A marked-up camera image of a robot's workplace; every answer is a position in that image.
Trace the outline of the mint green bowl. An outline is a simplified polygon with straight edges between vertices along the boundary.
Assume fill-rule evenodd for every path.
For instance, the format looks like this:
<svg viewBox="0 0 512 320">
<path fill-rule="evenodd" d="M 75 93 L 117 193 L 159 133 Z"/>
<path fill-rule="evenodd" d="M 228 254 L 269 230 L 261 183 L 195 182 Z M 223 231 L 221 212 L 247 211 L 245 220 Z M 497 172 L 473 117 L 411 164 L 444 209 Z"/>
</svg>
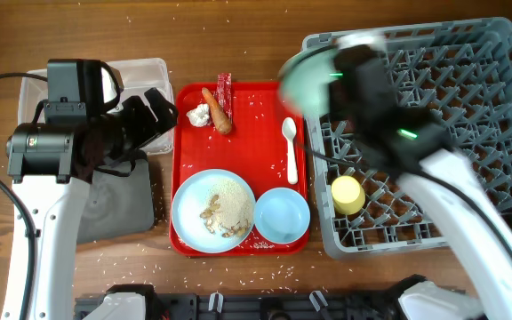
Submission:
<svg viewBox="0 0 512 320">
<path fill-rule="evenodd" d="M 281 67 L 279 93 L 294 113 L 321 117 L 329 113 L 330 83 L 339 79 L 333 66 L 338 53 L 334 45 L 308 48 Z"/>
</svg>

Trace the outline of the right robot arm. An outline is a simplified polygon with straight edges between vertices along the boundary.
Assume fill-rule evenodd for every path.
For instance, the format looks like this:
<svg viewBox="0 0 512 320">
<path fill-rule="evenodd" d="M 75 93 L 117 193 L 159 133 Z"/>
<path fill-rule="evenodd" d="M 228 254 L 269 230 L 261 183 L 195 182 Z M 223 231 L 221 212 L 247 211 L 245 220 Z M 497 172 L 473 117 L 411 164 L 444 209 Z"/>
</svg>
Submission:
<svg viewBox="0 0 512 320">
<path fill-rule="evenodd" d="M 399 106 L 378 53 L 339 46 L 330 92 L 354 125 L 364 160 L 385 172 L 438 227 L 490 319 L 512 319 L 512 231 L 469 160 L 425 108 Z"/>
</svg>

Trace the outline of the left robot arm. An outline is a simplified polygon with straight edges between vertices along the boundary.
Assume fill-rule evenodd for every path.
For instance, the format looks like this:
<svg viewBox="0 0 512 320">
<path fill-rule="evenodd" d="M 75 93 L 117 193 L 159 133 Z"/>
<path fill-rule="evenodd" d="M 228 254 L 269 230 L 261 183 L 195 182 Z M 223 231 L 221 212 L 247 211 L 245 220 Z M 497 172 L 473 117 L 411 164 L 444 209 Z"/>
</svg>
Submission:
<svg viewBox="0 0 512 320">
<path fill-rule="evenodd" d="M 160 91 L 105 100 L 100 60 L 47 64 L 48 97 L 8 139 L 8 174 L 16 221 L 2 317 L 69 319 L 78 229 L 95 171 L 113 173 L 177 124 L 178 110 Z"/>
</svg>

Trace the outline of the small light blue saucer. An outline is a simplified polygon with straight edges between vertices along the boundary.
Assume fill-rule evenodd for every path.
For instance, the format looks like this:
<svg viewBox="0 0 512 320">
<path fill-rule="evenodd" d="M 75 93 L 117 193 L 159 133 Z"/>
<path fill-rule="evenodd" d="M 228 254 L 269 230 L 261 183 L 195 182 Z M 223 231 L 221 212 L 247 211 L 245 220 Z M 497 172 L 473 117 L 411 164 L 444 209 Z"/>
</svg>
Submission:
<svg viewBox="0 0 512 320">
<path fill-rule="evenodd" d="M 274 244 L 291 244 L 308 231 L 310 210 L 306 199 L 290 188 L 272 188 L 254 207 L 258 232 Z"/>
</svg>

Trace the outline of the yellow plastic cup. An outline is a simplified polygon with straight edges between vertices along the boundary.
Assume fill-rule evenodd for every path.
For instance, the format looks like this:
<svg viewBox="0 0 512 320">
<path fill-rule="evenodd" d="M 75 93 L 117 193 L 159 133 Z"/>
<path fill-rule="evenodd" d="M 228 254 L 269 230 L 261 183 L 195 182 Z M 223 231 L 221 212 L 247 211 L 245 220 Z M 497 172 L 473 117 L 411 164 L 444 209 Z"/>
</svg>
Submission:
<svg viewBox="0 0 512 320">
<path fill-rule="evenodd" d="M 331 184 L 335 211 L 343 215 L 359 213 L 365 204 L 365 192 L 352 176 L 340 176 Z"/>
</svg>

